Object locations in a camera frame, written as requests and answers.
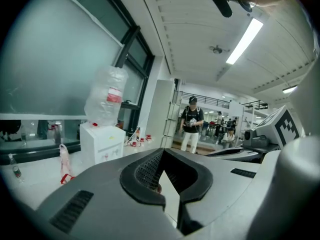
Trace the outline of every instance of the man in black t-shirt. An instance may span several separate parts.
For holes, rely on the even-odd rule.
[[[189,99],[189,106],[187,106],[181,116],[181,124],[179,132],[184,129],[184,139],[181,144],[181,150],[186,151],[188,141],[191,137],[191,153],[196,152],[200,126],[204,123],[204,112],[197,107],[197,98],[192,96]]]

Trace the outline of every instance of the black metal railing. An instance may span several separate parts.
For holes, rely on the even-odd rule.
[[[205,104],[214,105],[214,106],[217,106],[217,107],[229,109],[229,102],[225,101],[225,100],[221,100],[221,99],[206,97],[206,96],[187,93],[187,92],[183,93],[182,98],[185,99],[185,100],[189,100],[189,98],[192,97],[192,96],[196,97],[198,103],[205,103]]]
[[[257,100],[254,102],[244,103],[242,104],[248,109],[254,108],[255,110],[266,110],[268,108],[268,104],[262,100]]]

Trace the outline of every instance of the white corrugated ceiling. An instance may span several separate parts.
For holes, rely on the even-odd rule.
[[[224,18],[212,0],[146,1],[148,7],[157,8],[156,13],[151,10],[151,16],[161,23],[156,27],[164,33],[160,39],[167,47],[171,73],[188,82],[202,81],[279,102],[288,96],[282,89],[299,83],[307,71],[305,65],[315,57],[312,32],[294,1],[269,7],[268,13],[255,7],[250,14],[231,2],[230,18]],[[228,67],[226,61],[252,17],[264,25],[238,61]],[[214,54],[210,46],[217,45],[227,51]]]

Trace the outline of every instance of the red and white label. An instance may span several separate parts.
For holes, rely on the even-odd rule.
[[[107,102],[121,103],[122,102],[122,91],[110,87],[108,91]]]

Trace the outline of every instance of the ceiling light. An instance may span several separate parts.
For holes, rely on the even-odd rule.
[[[235,64],[237,59],[244,53],[244,51],[248,48],[250,43],[253,41],[255,36],[258,34],[260,29],[262,28],[264,24],[260,22],[259,20],[253,18],[250,22],[250,25],[246,29],[243,37],[241,38],[240,42],[234,49],[234,51],[231,53],[230,57],[226,61],[228,64]]]
[[[295,85],[295,86],[291,86],[291,87],[288,87],[286,89],[283,89],[282,91],[283,91],[284,94],[288,94],[288,93],[293,92],[296,88],[297,88],[297,86]]]

